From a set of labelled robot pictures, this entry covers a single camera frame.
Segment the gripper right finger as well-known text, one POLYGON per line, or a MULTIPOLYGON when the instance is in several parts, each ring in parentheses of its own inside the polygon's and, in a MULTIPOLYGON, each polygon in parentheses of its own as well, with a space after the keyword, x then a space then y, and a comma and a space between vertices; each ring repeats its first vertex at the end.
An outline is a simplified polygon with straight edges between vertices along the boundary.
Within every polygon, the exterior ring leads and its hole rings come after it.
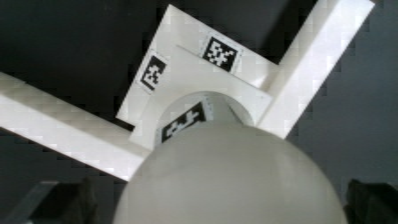
POLYGON ((352 180, 343 209, 349 224, 398 224, 398 188, 352 180))

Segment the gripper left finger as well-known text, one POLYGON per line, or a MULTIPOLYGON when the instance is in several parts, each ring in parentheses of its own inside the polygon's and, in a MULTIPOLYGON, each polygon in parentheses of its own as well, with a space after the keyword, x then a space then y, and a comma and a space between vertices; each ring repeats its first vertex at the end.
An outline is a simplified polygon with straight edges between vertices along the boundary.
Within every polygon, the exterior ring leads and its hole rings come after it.
POLYGON ((112 218, 114 206, 84 178, 80 182, 41 181, 0 224, 112 224, 112 218))

